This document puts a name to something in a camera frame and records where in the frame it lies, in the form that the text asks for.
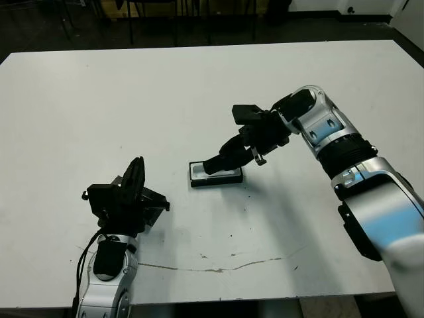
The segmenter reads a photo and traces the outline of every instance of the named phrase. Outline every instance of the chair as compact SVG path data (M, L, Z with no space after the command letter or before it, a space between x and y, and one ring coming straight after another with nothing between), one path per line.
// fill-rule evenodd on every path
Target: chair
M121 7L123 6L123 0L115 0L115 2L117 4L118 10L121 9ZM140 9L138 8L138 3L141 3L142 11L143 11L143 17L146 17L146 7L145 7L146 3L171 3L171 2L174 2L174 46L178 45L178 41L177 41L177 15L178 15L178 12L177 12L178 4L177 4L177 2L178 2L178 0L127 0L127 11L128 11L131 45L134 44L134 39L133 39L133 26L131 25L130 4L134 3L135 9L137 10L137 13L138 13L138 17L141 19L142 17L141 17Z
M253 0L253 28L252 28L252 39L253 41L256 39L256 4L257 0ZM233 14L235 15L237 12L237 2L238 0L233 0ZM244 15L248 15L248 10L250 7L250 0L246 1L246 7L244 8ZM206 0L206 13L207 13L207 43L211 44L211 9L209 6L209 0Z

